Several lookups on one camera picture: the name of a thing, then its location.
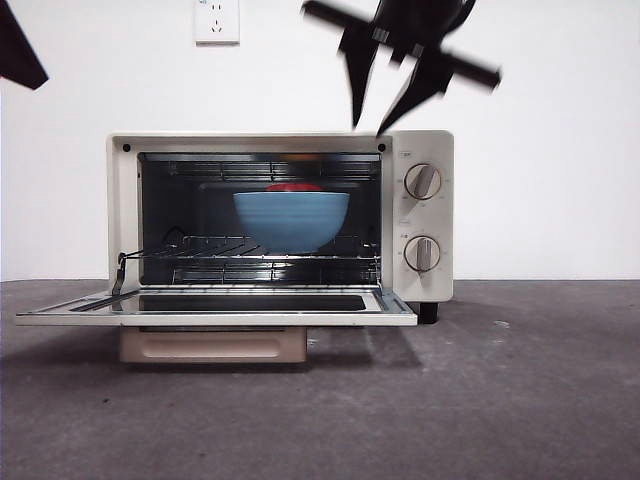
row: oven control panel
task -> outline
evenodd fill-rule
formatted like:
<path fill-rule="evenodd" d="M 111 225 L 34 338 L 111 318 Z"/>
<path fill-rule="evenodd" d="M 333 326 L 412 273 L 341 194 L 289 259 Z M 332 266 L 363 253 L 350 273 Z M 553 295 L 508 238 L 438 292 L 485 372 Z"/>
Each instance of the oven control panel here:
<path fill-rule="evenodd" d="M 453 295 L 453 136 L 393 135 L 393 290 L 406 302 Z"/>

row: oven foot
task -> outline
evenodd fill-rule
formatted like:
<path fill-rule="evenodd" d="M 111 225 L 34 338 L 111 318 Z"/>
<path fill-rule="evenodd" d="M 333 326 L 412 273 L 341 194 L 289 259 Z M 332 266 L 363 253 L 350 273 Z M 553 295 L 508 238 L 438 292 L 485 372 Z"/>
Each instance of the oven foot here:
<path fill-rule="evenodd" d="M 438 304 L 421 302 L 416 312 L 418 325 L 430 325 L 438 321 Z"/>
<path fill-rule="evenodd" d="M 307 329 L 120 327 L 120 361 L 130 363 L 300 363 Z"/>

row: red food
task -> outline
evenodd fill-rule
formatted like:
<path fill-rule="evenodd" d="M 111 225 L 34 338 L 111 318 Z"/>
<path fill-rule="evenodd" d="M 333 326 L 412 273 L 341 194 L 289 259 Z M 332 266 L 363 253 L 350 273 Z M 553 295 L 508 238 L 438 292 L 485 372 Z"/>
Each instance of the red food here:
<path fill-rule="evenodd" d="M 321 192 L 322 188 L 312 183 L 276 183 L 269 185 L 267 192 Z"/>

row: white wall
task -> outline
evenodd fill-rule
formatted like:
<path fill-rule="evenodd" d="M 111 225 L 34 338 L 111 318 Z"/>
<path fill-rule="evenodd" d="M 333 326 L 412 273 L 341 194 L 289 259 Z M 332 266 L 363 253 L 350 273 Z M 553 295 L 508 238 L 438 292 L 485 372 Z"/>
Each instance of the white wall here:
<path fill-rule="evenodd" d="M 110 132 L 350 128 L 339 35 L 300 0 L 243 0 L 241 45 L 208 48 L 191 0 L 10 3 L 51 80 L 0 82 L 4 280 L 107 276 Z M 396 124 L 456 136 L 456 277 L 639 278 L 640 2 L 478 3 L 450 44 L 503 84 Z M 376 63 L 360 129 L 409 72 Z"/>

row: white knob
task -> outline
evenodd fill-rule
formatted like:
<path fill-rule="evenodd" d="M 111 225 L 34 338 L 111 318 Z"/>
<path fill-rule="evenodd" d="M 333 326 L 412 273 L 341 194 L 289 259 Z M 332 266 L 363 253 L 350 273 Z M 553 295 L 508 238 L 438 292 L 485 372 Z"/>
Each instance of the white knob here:
<path fill-rule="evenodd" d="M 440 246 L 431 237 L 414 237 L 404 247 L 404 259 L 412 270 L 428 272 L 440 261 Z"/>
<path fill-rule="evenodd" d="M 441 183 L 440 172 L 429 163 L 414 165 L 404 177 L 404 188 L 417 200 L 433 197 L 440 190 Z"/>

